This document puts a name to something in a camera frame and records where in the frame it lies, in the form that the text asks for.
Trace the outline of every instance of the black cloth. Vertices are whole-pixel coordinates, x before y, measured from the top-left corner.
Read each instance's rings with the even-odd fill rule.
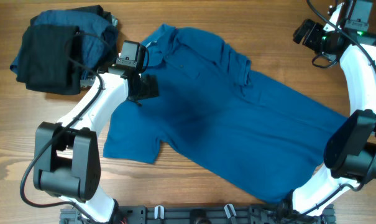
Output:
[[[71,11],[79,11],[79,12],[90,12],[93,14],[97,14],[101,16],[102,18],[106,19],[108,22],[112,24],[112,14],[110,12],[103,11],[103,8],[100,5],[96,6],[85,6],[85,7],[79,7],[76,9],[68,9]],[[39,15],[33,17],[30,19],[30,25],[34,25],[34,21],[38,18]]]
[[[64,48],[67,40],[77,32],[77,26],[28,27],[22,38],[20,54],[23,57],[18,58],[17,81],[24,82],[28,90],[79,94],[81,70],[66,55],[79,60],[80,38],[74,38]]]

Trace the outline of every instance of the dark blue folded garment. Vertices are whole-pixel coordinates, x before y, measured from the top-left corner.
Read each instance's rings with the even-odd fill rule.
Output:
[[[266,202],[308,181],[346,120],[250,69],[222,38],[161,26],[143,42],[160,96],[113,113],[104,157],[153,163],[165,141]]]
[[[80,32],[96,34],[102,37],[110,46],[116,45],[118,30],[106,19],[90,12],[49,10],[42,12],[34,21],[34,26],[50,24],[55,26],[78,26]],[[81,47],[83,63],[94,68],[98,61],[111,49],[108,49],[95,37],[84,36]],[[10,69],[17,74],[18,57],[12,62]],[[81,78],[85,79],[88,71],[84,71]]]

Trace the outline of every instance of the blue fabric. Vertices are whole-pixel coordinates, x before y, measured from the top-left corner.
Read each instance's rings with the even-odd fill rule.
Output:
[[[80,32],[96,34],[102,37],[110,46],[115,46],[119,31],[106,19],[90,12],[49,10],[42,12],[34,21],[34,26],[51,24],[56,26],[78,26]],[[83,36],[82,59],[83,63],[93,68],[103,58],[108,49],[100,40],[95,37]],[[10,69],[17,74],[18,56],[12,62]],[[88,71],[84,71],[81,78],[85,79]]]
[[[143,42],[160,96],[126,101],[111,117],[104,157],[153,163],[174,150],[266,202],[308,181],[346,120],[250,69],[222,38],[162,25]]]

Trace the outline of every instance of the wooden surface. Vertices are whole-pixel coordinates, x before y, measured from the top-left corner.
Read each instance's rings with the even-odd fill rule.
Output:
[[[84,93],[58,96],[37,93],[17,83],[9,65],[18,53],[31,17],[48,9],[69,9],[90,3],[0,4],[0,223],[58,223],[59,207],[38,209],[19,197],[19,183],[33,158],[34,134],[42,121],[56,122]],[[332,1],[314,1],[326,13]],[[326,106],[349,114],[344,74],[339,66],[321,70],[311,65],[310,49],[296,45],[292,33],[306,18],[318,21],[304,1],[124,1],[103,2],[121,23],[119,43],[141,41],[162,23],[197,27],[220,35],[252,61],[252,69],[300,91]],[[376,32],[376,3],[370,20]],[[99,137],[102,154],[108,126]],[[101,158],[101,185],[121,205],[248,205],[259,202],[222,178],[163,144],[155,165]],[[27,196],[35,202],[57,201],[35,190],[32,177]],[[337,222],[376,223],[376,180],[359,193],[335,202]]]

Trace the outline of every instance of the clothing pile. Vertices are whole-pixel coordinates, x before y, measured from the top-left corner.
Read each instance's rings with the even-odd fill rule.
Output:
[[[16,80],[25,83],[29,90],[79,94],[80,80],[87,79],[89,72],[73,65],[68,57],[93,70],[112,60],[112,53],[117,52],[116,25],[116,18],[101,6],[42,12],[30,20],[10,69],[17,74]],[[92,36],[73,38],[78,33],[97,35],[112,49]]]
[[[160,142],[266,202],[301,187],[346,120],[250,69],[222,38],[162,25],[143,41],[160,96],[112,114],[104,157],[153,163]]]

